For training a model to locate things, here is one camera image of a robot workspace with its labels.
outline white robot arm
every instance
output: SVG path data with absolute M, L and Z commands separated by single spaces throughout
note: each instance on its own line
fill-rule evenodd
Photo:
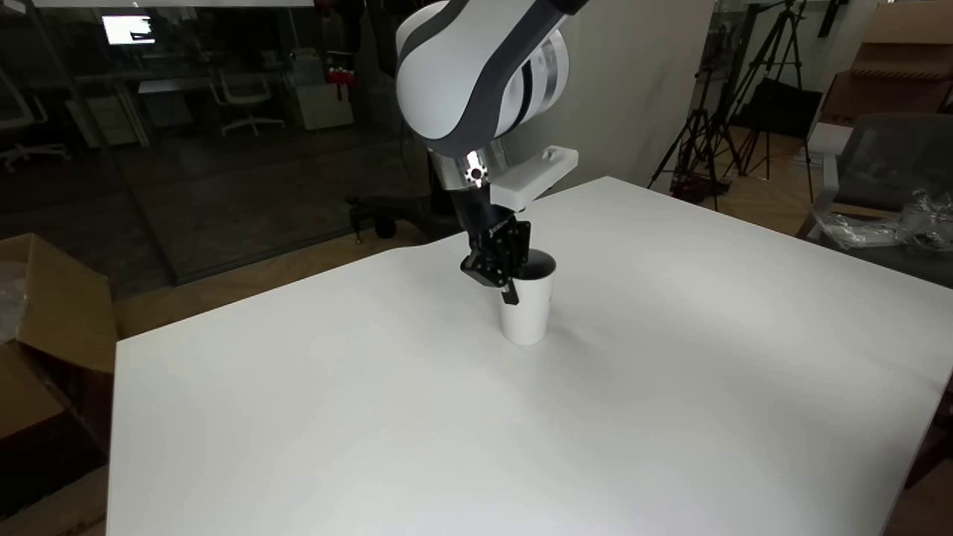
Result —
M 465 271 L 513 292 L 529 253 L 529 199 L 566 177 L 577 156 L 547 149 L 538 161 L 489 180 L 493 138 L 544 114 L 569 80 L 559 25 L 586 0 L 446 0 L 415 13 L 395 34 L 395 98 L 404 122 L 440 161 L 440 183 L 471 236 Z

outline office chair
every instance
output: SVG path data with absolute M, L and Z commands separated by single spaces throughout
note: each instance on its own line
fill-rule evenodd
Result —
M 824 216 L 848 216 L 855 222 L 895 219 L 913 199 L 913 195 L 953 195 L 951 169 L 953 117 L 861 117 L 843 156 L 824 156 L 824 168 L 812 195 L 812 213 L 799 236 L 824 248 L 836 248 L 821 234 Z M 843 253 L 953 290 L 953 256 L 913 250 L 909 244 L 848 248 Z
M 266 102 L 270 102 L 270 85 L 266 74 L 255 71 L 218 71 L 213 85 L 212 85 L 212 97 L 221 108 L 242 108 L 246 117 L 225 122 L 221 128 L 221 134 L 233 134 L 237 128 L 251 128 L 255 138 L 261 134 L 261 125 L 278 125 L 278 128 L 289 128 L 283 120 L 278 117 L 255 117 L 252 110 L 261 108 Z
M 41 122 L 47 122 L 44 108 L 36 102 L 36 114 L 33 114 L 23 92 L 12 85 L 5 71 L 0 71 L 0 131 L 27 131 Z M 15 144 L 12 149 L 0 153 L 0 161 L 5 172 L 15 172 L 15 165 L 29 161 L 36 156 L 72 161 L 72 156 L 59 144 L 44 144 L 44 147 Z

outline white cup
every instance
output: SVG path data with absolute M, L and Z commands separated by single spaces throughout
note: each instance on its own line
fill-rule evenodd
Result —
M 529 250 L 520 274 L 513 278 L 517 303 L 499 302 L 502 333 L 517 347 L 537 347 L 547 327 L 550 290 L 557 262 L 541 250 Z

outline dark floor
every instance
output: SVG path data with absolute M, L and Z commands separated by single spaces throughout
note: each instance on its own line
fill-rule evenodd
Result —
M 0 172 L 0 238 L 39 234 L 124 299 L 343 236 L 364 195 L 426 195 L 422 149 L 371 128 L 194 134 Z

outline white table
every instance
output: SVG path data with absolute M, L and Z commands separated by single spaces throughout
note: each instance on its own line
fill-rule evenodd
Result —
M 114 536 L 866 536 L 953 365 L 953 292 L 593 183 L 510 347 L 461 238 L 118 347 Z

